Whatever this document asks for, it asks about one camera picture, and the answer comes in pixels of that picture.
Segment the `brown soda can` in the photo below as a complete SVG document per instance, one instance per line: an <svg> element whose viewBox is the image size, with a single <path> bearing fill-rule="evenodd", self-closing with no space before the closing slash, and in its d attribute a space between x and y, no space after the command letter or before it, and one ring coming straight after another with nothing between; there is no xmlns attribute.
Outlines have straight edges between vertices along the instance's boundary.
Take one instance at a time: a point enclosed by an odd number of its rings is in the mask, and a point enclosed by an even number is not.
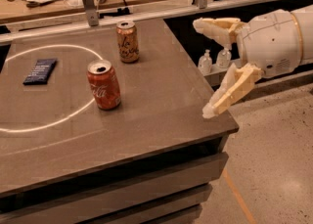
<svg viewBox="0 0 313 224"><path fill-rule="evenodd" d="M139 59L137 28L133 21L123 21L116 25L117 44L120 59L133 63Z"/></svg>
<svg viewBox="0 0 313 224"><path fill-rule="evenodd" d="M98 108L111 110L120 103L120 90L115 69L107 60L88 65L87 77Z"/></svg>

